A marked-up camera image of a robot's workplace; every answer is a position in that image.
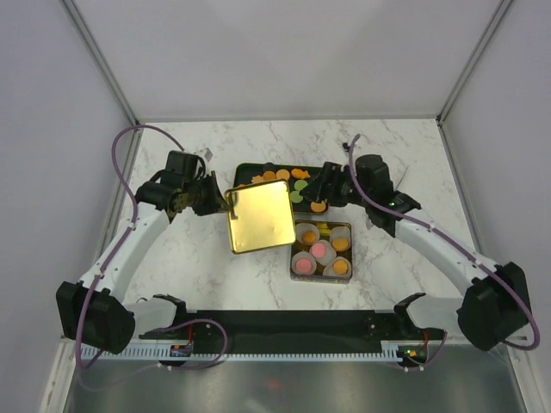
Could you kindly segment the tan sandwich cookie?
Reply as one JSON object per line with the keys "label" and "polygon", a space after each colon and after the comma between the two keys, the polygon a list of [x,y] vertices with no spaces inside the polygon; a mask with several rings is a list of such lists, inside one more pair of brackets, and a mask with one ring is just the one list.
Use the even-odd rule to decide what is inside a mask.
{"label": "tan sandwich cookie", "polygon": [[321,202],[311,202],[310,203],[311,211],[315,214],[325,213],[328,206],[324,201]]}
{"label": "tan sandwich cookie", "polygon": [[278,170],[278,171],[276,172],[275,175],[276,175],[276,178],[277,178],[277,179],[284,179],[284,180],[286,180],[286,181],[288,181],[289,178],[290,178],[290,173],[289,173],[289,171],[288,171],[288,170],[285,170],[285,169],[280,169],[280,170]]}
{"label": "tan sandwich cookie", "polygon": [[334,238],[332,246],[336,251],[346,251],[350,247],[350,240],[347,238]]}

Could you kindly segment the gold tin lid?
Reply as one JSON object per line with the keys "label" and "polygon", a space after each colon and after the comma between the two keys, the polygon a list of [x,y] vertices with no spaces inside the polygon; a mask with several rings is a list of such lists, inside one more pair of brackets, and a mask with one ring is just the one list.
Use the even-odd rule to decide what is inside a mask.
{"label": "gold tin lid", "polygon": [[274,180],[228,189],[225,201],[230,248],[236,255],[295,241],[294,212],[288,183]]}

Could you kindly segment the orange swirl cookie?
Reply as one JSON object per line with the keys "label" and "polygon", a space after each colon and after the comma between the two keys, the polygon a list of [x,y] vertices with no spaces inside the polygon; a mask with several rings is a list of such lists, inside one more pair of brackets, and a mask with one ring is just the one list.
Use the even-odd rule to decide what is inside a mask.
{"label": "orange swirl cookie", "polygon": [[311,245],[317,240],[316,233],[314,231],[305,231],[302,234],[301,241],[303,244]]}

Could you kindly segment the gold cookie tin box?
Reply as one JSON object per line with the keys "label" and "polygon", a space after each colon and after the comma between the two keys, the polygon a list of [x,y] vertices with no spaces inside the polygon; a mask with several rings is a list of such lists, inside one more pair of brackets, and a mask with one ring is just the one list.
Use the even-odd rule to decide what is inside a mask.
{"label": "gold cookie tin box", "polygon": [[348,226],[350,228],[350,233],[351,233],[351,246],[346,251],[336,251],[336,253],[337,253],[336,257],[338,257],[338,256],[344,257],[351,263],[352,274],[351,274],[350,277],[347,277],[347,278],[324,276],[323,272],[324,272],[324,269],[327,265],[324,266],[324,265],[319,264],[318,262],[316,262],[317,267],[316,267],[315,272],[313,274],[310,274],[310,275],[294,274],[291,270],[291,258],[295,254],[297,254],[301,251],[305,251],[305,252],[310,253],[310,247],[312,246],[312,245],[303,245],[301,243],[298,243],[296,241],[296,238],[295,238],[294,243],[290,247],[289,273],[290,273],[291,279],[292,280],[297,280],[297,281],[311,281],[311,282],[333,283],[333,284],[348,284],[350,282],[351,278],[352,278],[352,275],[353,275],[353,265],[352,265],[352,263],[353,263],[353,254],[352,254],[352,229],[351,229],[351,225],[349,223],[344,223],[344,222],[318,221],[318,220],[305,220],[305,219],[296,220],[295,224],[300,223],[300,222],[309,222],[309,223],[315,224],[319,229],[319,240],[324,239],[328,242],[330,242],[331,230],[334,227],[342,226],[342,225]]}

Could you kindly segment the pink cookie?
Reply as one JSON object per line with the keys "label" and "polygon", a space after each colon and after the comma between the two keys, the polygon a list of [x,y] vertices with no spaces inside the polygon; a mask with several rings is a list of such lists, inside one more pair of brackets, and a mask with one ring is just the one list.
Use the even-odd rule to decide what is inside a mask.
{"label": "pink cookie", "polygon": [[307,274],[312,270],[313,265],[309,259],[301,258],[296,261],[295,268],[298,273]]}
{"label": "pink cookie", "polygon": [[312,245],[310,253],[316,259],[323,258],[327,253],[327,247],[322,242],[317,242]]}

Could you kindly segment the metal serving tongs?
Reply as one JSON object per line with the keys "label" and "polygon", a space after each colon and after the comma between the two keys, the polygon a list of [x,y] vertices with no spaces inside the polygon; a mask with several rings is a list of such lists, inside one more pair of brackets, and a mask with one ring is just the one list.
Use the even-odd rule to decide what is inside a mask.
{"label": "metal serving tongs", "polygon": [[403,181],[404,181],[405,178],[406,178],[406,175],[407,175],[407,173],[408,173],[408,170],[409,170],[409,165],[404,169],[402,176],[401,176],[400,179],[398,180],[398,182],[397,182],[397,184],[396,184],[396,186],[395,186],[395,189],[396,189],[396,190],[399,190],[399,189],[400,189],[400,187],[401,187]]}

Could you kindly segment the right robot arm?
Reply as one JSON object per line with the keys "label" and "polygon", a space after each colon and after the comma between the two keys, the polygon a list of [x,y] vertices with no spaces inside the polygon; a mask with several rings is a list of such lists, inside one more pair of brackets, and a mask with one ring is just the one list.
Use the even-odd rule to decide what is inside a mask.
{"label": "right robot arm", "polygon": [[372,224],[416,250],[459,292],[458,299],[416,293],[400,301],[393,328],[401,338],[439,329],[488,351],[534,323],[522,269],[500,265],[438,229],[417,201],[394,188],[381,156],[361,156],[353,166],[326,162],[302,195],[331,207],[363,207]]}

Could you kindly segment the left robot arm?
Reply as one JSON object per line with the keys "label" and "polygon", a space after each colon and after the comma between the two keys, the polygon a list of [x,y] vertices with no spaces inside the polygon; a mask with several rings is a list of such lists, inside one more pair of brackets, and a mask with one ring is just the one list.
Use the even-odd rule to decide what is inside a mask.
{"label": "left robot arm", "polygon": [[136,304],[123,303],[145,255],[174,218],[191,209],[198,216],[228,211],[216,175],[202,157],[171,151],[165,167],[130,194],[126,226],[79,281],[65,281],[56,292],[65,337],[103,352],[121,353],[132,339],[160,330],[170,339],[189,327],[186,304],[156,294]]}

